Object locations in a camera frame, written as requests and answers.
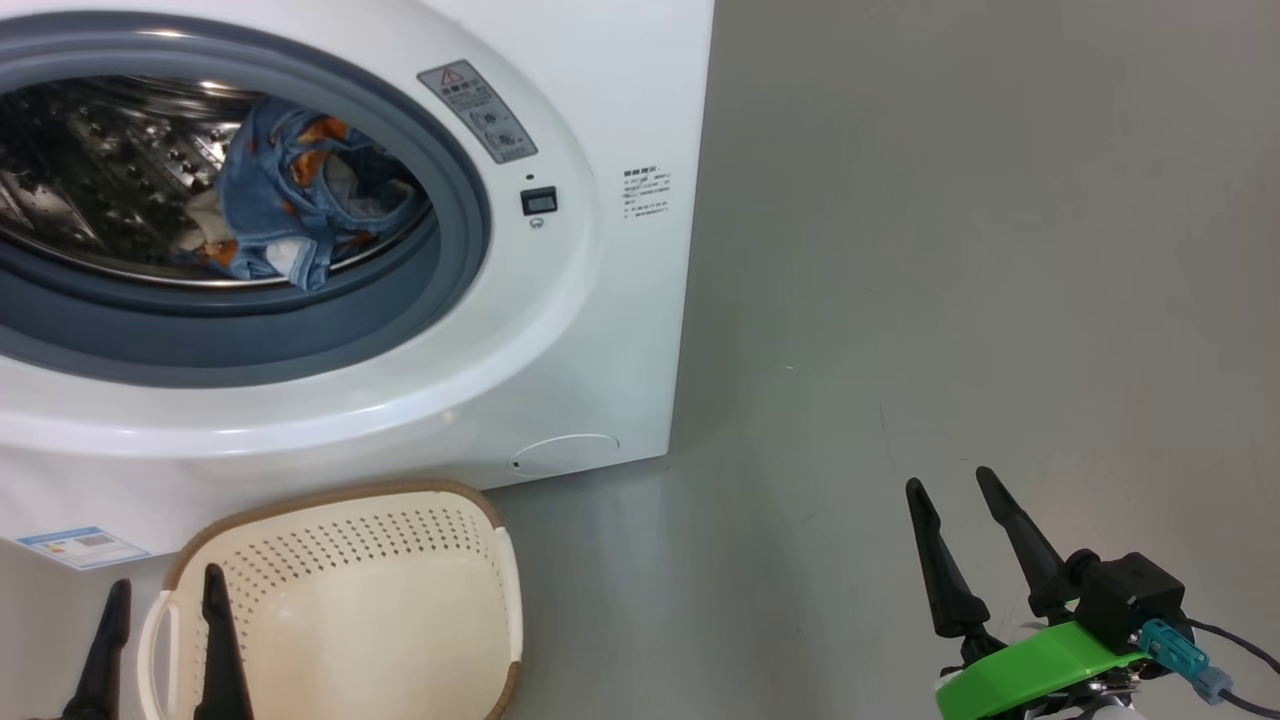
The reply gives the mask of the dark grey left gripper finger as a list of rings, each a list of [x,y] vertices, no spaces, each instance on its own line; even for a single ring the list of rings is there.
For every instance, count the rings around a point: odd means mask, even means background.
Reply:
[[[207,641],[204,689],[193,719],[253,719],[233,603],[224,573],[212,562],[205,568],[201,612]]]
[[[122,653],[131,638],[132,584],[111,584],[76,693],[63,719],[119,719]]]

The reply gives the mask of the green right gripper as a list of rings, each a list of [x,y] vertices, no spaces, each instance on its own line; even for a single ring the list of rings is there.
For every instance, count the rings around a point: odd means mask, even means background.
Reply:
[[[995,521],[1005,530],[1028,584],[1036,618],[1070,619],[1070,585],[1062,585],[1064,560],[1037,524],[987,466],[975,479]],[[1048,626],[1006,647],[992,635],[986,602],[972,593],[941,530],[940,515],[918,478],[905,484],[911,529],[934,633],[961,641],[969,667],[940,680],[934,702],[943,719],[987,719],[1089,680],[1146,661],[1140,651],[1115,653],[1078,623]]]

